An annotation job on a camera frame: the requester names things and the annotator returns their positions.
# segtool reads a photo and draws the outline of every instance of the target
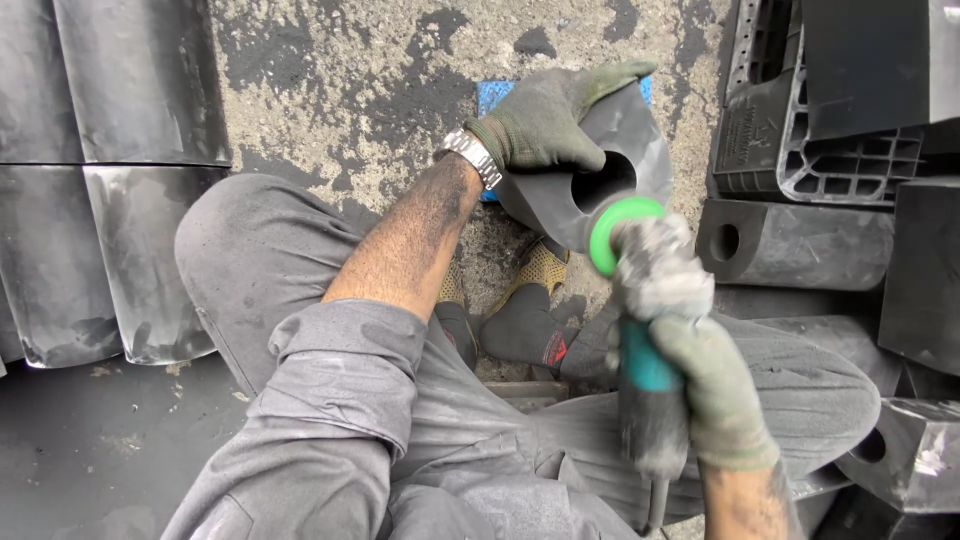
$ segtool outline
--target metal watch band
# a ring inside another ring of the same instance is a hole
[[[450,132],[444,137],[444,142],[434,153],[433,159],[439,160],[447,152],[456,152],[469,161],[480,174],[480,180],[483,181],[487,190],[493,189],[503,178],[493,158],[490,157],[490,152],[487,152],[482,144],[470,138],[462,129]]]

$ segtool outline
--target hairy forearm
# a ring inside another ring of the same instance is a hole
[[[426,321],[482,189],[480,176],[469,162],[446,154],[420,174],[360,242],[322,302],[376,300]]]
[[[703,462],[707,540],[795,540],[804,537],[780,462],[772,469],[724,471]]]

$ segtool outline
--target green grinding disc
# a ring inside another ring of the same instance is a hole
[[[628,197],[607,207],[590,230],[588,246],[593,266],[604,276],[613,275],[613,269],[616,268],[616,255],[610,245],[610,235],[614,225],[624,219],[663,217],[663,215],[664,211],[660,203],[646,197]]]

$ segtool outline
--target gray pants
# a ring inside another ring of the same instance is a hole
[[[274,326],[323,297],[361,234],[313,194],[280,178],[242,174],[214,185],[187,213],[177,264],[190,297],[230,370],[248,394],[276,369]],[[767,425],[791,478],[820,468],[874,426],[879,396],[844,358],[786,333],[717,316],[750,364]],[[457,453],[485,457],[483,441],[514,432],[536,474],[594,493],[628,524],[645,518],[648,485],[620,458],[616,395],[570,400],[529,416],[495,397],[470,372],[436,317],[416,376],[418,398],[404,479]],[[668,523],[703,511],[693,458],[673,484]]]

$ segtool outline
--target foot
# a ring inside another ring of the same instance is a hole
[[[460,261],[454,258],[446,267],[444,282],[440,286],[434,314],[440,320],[446,338],[460,353],[460,358],[473,371],[477,365],[477,341],[467,320],[467,295],[464,292],[464,276],[460,270]]]
[[[524,254],[514,281],[491,307],[480,330],[480,346],[490,356],[558,369],[579,329],[550,315],[550,296],[564,284],[570,252],[539,238]]]

